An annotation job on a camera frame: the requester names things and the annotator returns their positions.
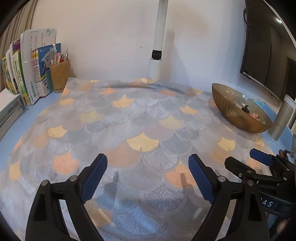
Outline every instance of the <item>pen holder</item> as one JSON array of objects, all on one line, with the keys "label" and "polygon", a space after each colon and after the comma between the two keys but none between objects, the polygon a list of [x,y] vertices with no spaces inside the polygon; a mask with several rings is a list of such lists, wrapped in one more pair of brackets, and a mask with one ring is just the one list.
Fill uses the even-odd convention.
[{"label": "pen holder", "polygon": [[63,92],[68,78],[71,77],[71,61],[66,60],[54,66],[50,66],[50,74],[52,77],[54,92]]}]

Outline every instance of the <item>blue gripper pad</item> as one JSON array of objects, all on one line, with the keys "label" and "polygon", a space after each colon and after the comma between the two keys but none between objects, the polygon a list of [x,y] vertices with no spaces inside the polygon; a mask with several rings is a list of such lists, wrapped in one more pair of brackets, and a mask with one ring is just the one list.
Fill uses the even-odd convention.
[{"label": "blue gripper pad", "polygon": [[92,199],[98,184],[107,169],[107,157],[103,155],[83,185],[81,200],[83,203]]},{"label": "blue gripper pad", "polygon": [[213,196],[212,184],[201,166],[199,166],[199,164],[194,159],[193,155],[191,155],[188,159],[188,166],[195,182],[198,185],[198,188],[200,189],[200,192],[202,193],[203,198],[213,204],[215,198]]},{"label": "blue gripper pad", "polygon": [[270,166],[274,163],[270,155],[255,148],[250,151],[250,157],[266,166]]}]

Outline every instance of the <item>amber fruit bowl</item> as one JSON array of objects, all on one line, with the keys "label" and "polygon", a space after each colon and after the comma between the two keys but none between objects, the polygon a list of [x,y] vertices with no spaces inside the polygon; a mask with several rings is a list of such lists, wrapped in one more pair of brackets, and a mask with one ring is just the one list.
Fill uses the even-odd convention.
[{"label": "amber fruit bowl", "polygon": [[[262,133],[272,126],[272,121],[264,110],[244,94],[217,83],[212,84],[212,94],[219,111],[237,128],[250,133]],[[262,122],[242,110],[241,107],[246,105],[251,113],[259,115]]]}]

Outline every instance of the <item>curtain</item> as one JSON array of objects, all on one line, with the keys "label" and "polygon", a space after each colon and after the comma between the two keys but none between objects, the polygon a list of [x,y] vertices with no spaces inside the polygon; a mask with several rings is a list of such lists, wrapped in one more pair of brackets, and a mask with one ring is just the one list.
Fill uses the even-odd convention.
[{"label": "curtain", "polygon": [[[4,34],[0,38],[0,57],[5,57],[6,51],[9,49],[10,44],[20,39],[20,35],[27,29],[31,28],[34,10],[37,0],[28,2],[13,18],[8,25]],[[2,67],[0,67],[0,92],[6,88],[6,81]]]}]

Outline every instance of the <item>television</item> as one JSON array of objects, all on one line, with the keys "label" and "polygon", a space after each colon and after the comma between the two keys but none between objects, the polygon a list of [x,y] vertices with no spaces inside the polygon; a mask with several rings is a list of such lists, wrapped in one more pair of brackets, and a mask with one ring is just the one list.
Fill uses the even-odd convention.
[{"label": "television", "polygon": [[264,0],[246,0],[247,34],[240,73],[280,100],[285,94],[295,99],[296,42],[276,13]]}]

